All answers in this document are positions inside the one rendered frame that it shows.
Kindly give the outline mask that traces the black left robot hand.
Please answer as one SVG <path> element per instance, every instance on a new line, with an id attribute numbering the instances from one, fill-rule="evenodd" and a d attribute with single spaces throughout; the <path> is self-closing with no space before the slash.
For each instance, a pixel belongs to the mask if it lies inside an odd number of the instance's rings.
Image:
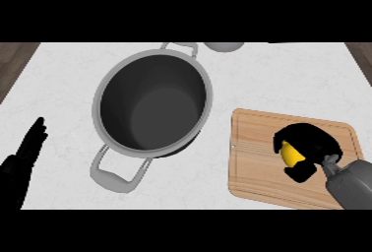
<path id="1" fill-rule="evenodd" d="M 20 149 L 0 164 L 0 211 L 20 211 L 24 206 L 33 169 L 48 139 L 46 120 L 40 117 L 24 137 Z"/>

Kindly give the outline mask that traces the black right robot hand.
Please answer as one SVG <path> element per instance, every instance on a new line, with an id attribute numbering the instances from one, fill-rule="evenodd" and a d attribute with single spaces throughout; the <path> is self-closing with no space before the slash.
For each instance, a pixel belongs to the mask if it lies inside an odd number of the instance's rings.
<path id="1" fill-rule="evenodd" d="M 331 134 L 310 123 L 296 123 L 282 128 L 273 135 L 273 152 L 281 154 L 282 142 L 287 141 L 306 157 L 294 167 L 285 167 L 285 173 L 299 183 L 309 180 L 318 171 L 318 164 L 325 156 L 343 157 L 338 141 Z"/>

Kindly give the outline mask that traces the wooden cutting board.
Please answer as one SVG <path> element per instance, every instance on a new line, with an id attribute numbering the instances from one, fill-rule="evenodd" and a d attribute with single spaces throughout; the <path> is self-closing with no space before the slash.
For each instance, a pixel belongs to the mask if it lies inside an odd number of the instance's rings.
<path id="1" fill-rule="evenodd" d="M 285 174 L 273 135 L 290 124 L 310 123 L 337 139 L 343 150 L 340 166 L 363 159 L 358 135 L 347 123 L 238 108 L 232 112 L 229 190 L 241 198 L 294 209 L 341 209 L 327 190 L 322 167 L 304 183 Z"/>

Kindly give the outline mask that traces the grey metal pot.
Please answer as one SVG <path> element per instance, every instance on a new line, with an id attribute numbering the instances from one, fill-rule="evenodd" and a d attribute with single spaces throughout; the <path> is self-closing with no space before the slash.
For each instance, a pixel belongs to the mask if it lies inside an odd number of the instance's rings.
<path id="1" fill-rule="evenodd" d="M 151 162 L 195 141 L 213 106 L 213 86 L 195 53 L 167 47 L 126 58 L 108 72 L 93 97 L 92 119 L 104 147 L 90 177 L 108 190 L 136 190 Z M 101 168 L 108 151 L 142 158 L 133 179 Z"/>

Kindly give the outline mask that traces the grey round object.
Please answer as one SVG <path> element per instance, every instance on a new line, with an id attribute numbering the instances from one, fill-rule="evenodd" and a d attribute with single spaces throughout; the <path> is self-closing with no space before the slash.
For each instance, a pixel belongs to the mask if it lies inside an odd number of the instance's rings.
<path id="1" fill-rule="evenodd" d="M 217 52 L 234 52 L 244 46 L 242 42 L 207 42 L 207 47 Z"/>

